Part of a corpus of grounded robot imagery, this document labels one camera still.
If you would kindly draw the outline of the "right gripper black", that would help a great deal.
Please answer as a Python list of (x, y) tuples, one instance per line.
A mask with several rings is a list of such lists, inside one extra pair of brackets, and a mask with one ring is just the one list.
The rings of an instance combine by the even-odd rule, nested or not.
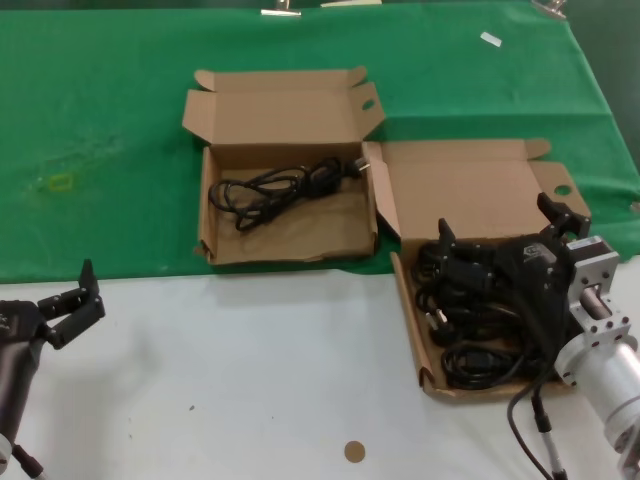
[(495, 286), (495, 268), (543, 355), (554, 360), (569, 329), (567, 234), (586, 238), (591, 219), (546, 193), (538, 195), (537, 207), (548, 221), (543, 230), (496, 245), (458, 240), (440, 218), (439, 275), (459, 287), (489, 293)]

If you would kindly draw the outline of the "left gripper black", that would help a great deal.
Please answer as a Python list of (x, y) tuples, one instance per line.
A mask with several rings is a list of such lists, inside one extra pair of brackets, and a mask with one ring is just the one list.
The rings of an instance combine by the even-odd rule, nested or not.
[(1, 301), (1, 349), (45, 341), (62, 349), (105, 316), (98, 280), (85, 259), (78, 287), (39, 301)]

